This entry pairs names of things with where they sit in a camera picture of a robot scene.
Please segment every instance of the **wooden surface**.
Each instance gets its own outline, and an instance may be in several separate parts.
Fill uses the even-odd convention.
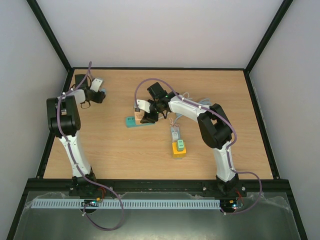
[[[76,70],[75,74],[84,74]],[[134,115],[134,93],[147,78],[160,78],[177,92],[189,92],[194,101],[210,98],[220,104],[235,128],[238,141],[232,146],[234,166],[238,171],[252,171],[262,179],[272,179],[248,88],[242,71],[215,70],[92,70],[104,79],[106,98],[102,104],[78,107],[81,142],[85,155],[98,179],[172,179],[206,180],[216,178],[213,150],[203,142],[197,122],[181,117],[181,137],[186,157],[172,157],[169,119],[155,125],[127,128],[125,117]],[[138,99],[148,100],[144,83]],[[174,113],[169,117],[175,119]],[[44,178],[69,179],[72,169],[63,145],[54,140]],[[254,179],[250,174],[240,179]]]

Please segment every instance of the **robotic arm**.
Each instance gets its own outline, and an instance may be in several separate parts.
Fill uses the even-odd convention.
[[[150,86],[147,90],[153,100],[137,100],[138,106],[136,107],[136,111],[139,111],[139,109],[144,110],[144,117],[142,118],[141,123],[155,123],[158,121],[159,113],[166,118],[168,112],[182,114],[195,122],[198,122],[203,141],[208,147],[213,149],[217,167],[216,179],[218,180],[220,191],[226,194],[233,189],[238,183],[239,177],[238,174],[230,169],[228,163],[227,146],[232,139],[232,131],[226,123],[204,109],[181,101],[173,92],[167,93],[158,82]],[[203,106],[219,114],[229,122],[224,110],[219,104]],[[231,167],[233,168],[230,148],[229,156]]]
[[[77,77],[83,79],[84,74],[76,75],[76,81]],[[103,89],[99,90],[102,83],[102,79],[95,78],[91,86],[88,86],[88,82],[85,82],[78,90],[73,91],[68,96],[62,97],[60,112],[58,113],[60,126],[70,143],[71,151],[77,164],[72,160],[71,153],[68,149],[68,141],[61,135],[58,128],[57,106],[59,97],[48,98],[46,100],[48,127],[50,132],[59,138],[65,148],[72,166],[72,188],[77,190],[78,196],[90,196],[95,192],[97,187],[88,184],[77,169],[77,166],[80,167],[88,179],[96,182],[96,176],[85,156],[80,141],[79,130],[81,128],[81,121],[77,105],[90,101],[102,103],[106,97],[105,91]]]

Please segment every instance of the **yellow block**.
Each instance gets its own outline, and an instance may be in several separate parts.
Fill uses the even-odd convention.
[[[177,143],[173,142],[172,143],[172,150],[173,150],[173,157],[174,158],[183,158],[184,156],[186,156],[186,153],[187,153],[186,144],[184,144],[184,149],[182,151],[178,151]]]

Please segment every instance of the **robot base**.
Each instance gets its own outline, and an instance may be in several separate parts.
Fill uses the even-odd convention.
[[[238,174],[235,174],[235,176],[227,182],[222,181],[218,176],[215,177],[217,180],[217,187],[224,196],[228,195],[228,193],[232,191],[239,182]]]
[[[96,182],[96,176],[91,168],[90,173],[85,175],[86,178]],[[69,196],[77,196],[80,198],[99,197],[101,193],[98,191],[98,186],[87,182],[83,177],[72,177]]]

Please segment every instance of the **small box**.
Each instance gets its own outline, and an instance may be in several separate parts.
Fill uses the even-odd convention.
[[[172,132],[171,136],[172,136],[172,142],[177,142],[179,140],[179,134],[177,131]]]
[[[177,142],[176,142],[176,148],[178,150],[178,152],[181,152],[185,149],[185,144],[184,144],[184,141],[182,139],[179,139]]]
[[[186,150],[186,145],[184,145],[184,148],[182,151],[178,151],[178,143],[177,142],[173,142],[172,143],[172,150],[173,150],[173,157],[174,158],[183,158],[184,156],[186,156],[187,150]]]

